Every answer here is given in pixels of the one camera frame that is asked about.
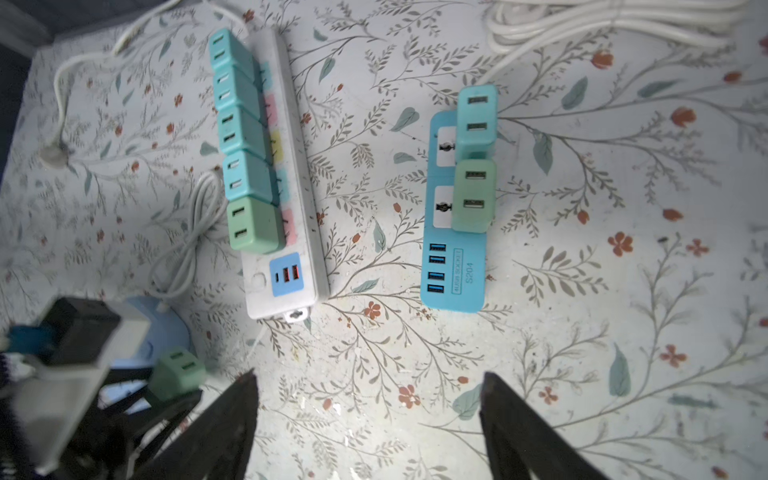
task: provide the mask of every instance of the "red flower print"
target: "red flower print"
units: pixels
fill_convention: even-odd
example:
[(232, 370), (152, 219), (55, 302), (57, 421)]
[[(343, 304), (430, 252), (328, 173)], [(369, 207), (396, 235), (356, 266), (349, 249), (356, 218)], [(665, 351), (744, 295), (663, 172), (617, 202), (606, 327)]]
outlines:
[(368, 302), (368, 308), (362, 311), (362, 314), (365, 316), (370, 317), (371, 320), (375, 320), (377, 316), (381, 315), (381, 309), (382, 306), (377, 304), (374, 304), (373, 302)]
[(624, 232), (616, 233), (616, 237), (609, 237), (608, 243), (614, 247), (616, 257), (621, 257), (624, 252), (630, 253), (632, 248), (632, 237), (627, 237)]
[(728, 478), (728, 472), (720, 467), (712, 467), (712, 475), (715, 475), (715, 478)]
[(741, 72), (740, 71), (729, 71), (723, 77), (723, 81), (726, 82), (727, 84), (735, 84), (739, 80), (741, 80)]
[(701, 257), (704, 253), (709, 253), (709, 247), (701, 244), (701, 240), (694, 238), (694, 244), (685, 247), (689, 252), (694, 253), (694, 257)]
[(661, 214), (664, 216), (664, 218), (666, 218), (670, 222), (677, 222), (678, 220), (683, 219), (683, 214), (681, 214), (674, 208), (666, 208), (664, 209), (664, 212), (662, 212)]
[(538, 396), (544, 399), (544, 403), (547, 405), (552, 405), (552, 402), (558, 401), (558, 396), (552, 395), (552, 387), (545, 386), (544, 392), (539, 392)]
[(685, 353), (676, 353), (677, 347), (674, 345), (667, 345), (667, 352), (659, 355), (659, 358), (665, 362), (669, 362), (674, 368), (680, 366), (680, 362), (688, 360), (688, 355)]
[(614, 64), (614, 56), (608, 50), (600, 50), (592, 55), (592, 64), (601, 70), (607, 70)]
[(408, 385), (408, 388), (401, 386), (400, 395), (397, 399), (401, 403), (405, 403), (408, 409), (411, 409), (414, 405), (419, 406), (422, 404), (422, 400), (418, 395), (414, 395), (413, 385)]
[(677, 110), (672, 112), (670, 119), (672, 120), (673, 124), (677, 125), (678, 127), (685, 128), (688, 126), (688, 124), (692, 124), (696, 121), (696, 112), (688, 107), (679, 107)]

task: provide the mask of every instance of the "electrical socket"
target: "electrical socket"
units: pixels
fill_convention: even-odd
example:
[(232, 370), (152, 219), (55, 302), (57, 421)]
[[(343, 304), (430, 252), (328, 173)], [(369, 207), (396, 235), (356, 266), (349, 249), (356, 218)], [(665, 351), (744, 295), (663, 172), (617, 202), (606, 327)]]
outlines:
[(448, 156), (455, 149), (440, 147), (451, 145), (455, 125), (455, 111), (430, 123), (421, 298), (429, 308), (476, 313), (485, 304), (486, 235), (451, 228), (456, 166)]

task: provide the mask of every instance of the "floral tablecloth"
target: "floral tablecloth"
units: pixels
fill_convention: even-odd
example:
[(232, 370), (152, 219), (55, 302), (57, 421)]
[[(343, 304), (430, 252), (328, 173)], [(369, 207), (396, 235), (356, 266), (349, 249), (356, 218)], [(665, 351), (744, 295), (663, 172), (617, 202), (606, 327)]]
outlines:
[[(248, 478), (489, 478), (485, 370), (612, 478), (765, 478), (768, 5), (754, 4), (738, 48), (594, 31), (498, 79), (488, 303), (465, 315), (419, 302), (427, 137), (496, 60), (488, 4), (235, 2), (290, 44), (332, 291), (305, 323), (251, 320), (226, 228), (200, 246), (174, 307), (212, 372), (205, 404), (258, 375)], [(118, 29), (40, 50), (0, 191), (3, 326), (58, 294), (142, 293), (222, 160), (207, 38), (229, 25), (168, 12), (122, 58), (79, 68), (64, 170), (35, 156), (53, 72)]]

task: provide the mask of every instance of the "white cable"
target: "white cable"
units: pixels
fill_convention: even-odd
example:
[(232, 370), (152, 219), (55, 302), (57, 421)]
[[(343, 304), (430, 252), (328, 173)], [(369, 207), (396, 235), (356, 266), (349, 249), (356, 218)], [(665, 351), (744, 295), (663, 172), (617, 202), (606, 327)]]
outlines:
[[(212, 171), (205, 172), (197, 181), (190, 196), (190, 209), (187, 217), (189, 231), (184, 240), (160, 254), (152, 263), (147, 275), (149, 294), (163, 300), (171, 300), (186, 292), (194, 281), (197, 268), (197, 242), (200, 237), (216, 223), (227, 210), (227, 200), (223, 195), (223, 183)], [(176, 255), (166, 281), (157, 278), (156, 270), (165, 264), (168, 257)]]
[(745, 14), (749, 0), (504, 0), (485, 16), (488, 45), (506, 54), (482, 75), (484, 84), (513, 61), (536, 48), (596, 28), (616, 27), (707, 48), (723, 47), (728, 37), (699, 33), (705, 27), (727, 33)]

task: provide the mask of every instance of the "blue object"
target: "blue object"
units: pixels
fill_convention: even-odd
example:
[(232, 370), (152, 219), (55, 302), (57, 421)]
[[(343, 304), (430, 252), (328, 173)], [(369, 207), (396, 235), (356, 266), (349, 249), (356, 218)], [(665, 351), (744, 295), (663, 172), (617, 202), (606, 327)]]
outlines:
[(496, 87), (464, 87), (458, 93), (456, 111), (456, 163), (469, 158), (492, 158), (498, 123)]
[(229, 107), (242, 107), (266, 126), (266, 108), (259, 91), (260, 84), (254, 84), (243, 72), (232, 65), (216, 70), (214, 75), (214, 104), (218, 111)]
[(224, 194), (230, 202), (251, 196), (275, 207), (280, 204), (275, 172), (265, 161), (241, 150), (226, 157), (222, 167)]
[(208, 51), (210, 52), (210, 66), (214, 72), (231, 66), (242, 71), (252, 82), (257, 80), (256, 66), (258, 64), (253, 60), (253, 56), (247, 48), (226, 28), (222, 28), (210, 36)]
[(240, 107), (219, 111), (219, 148), (231, 155), (246, 150), (252, 155), (272, 164), (272, 145), (266, 128)]
[(56, 348), (54, 328), (51, 325), (14, 325), (8, 331), (7, 353), (40, 356)]
[(301, 273), (301, 259), (298, 253), (291, 253), (270, 262), (270, 279), (274, 296), (287, 295), (304, 288)]
[(438, 129), (453, 125), (456, 111), (443, 111), (432, 117), (429, 127), (421, 298), (429, 308), (476, 313), (485, 304), (486, 235), (434, 224), (435, 189), (452, 186), (456, 170), (437, 165)]

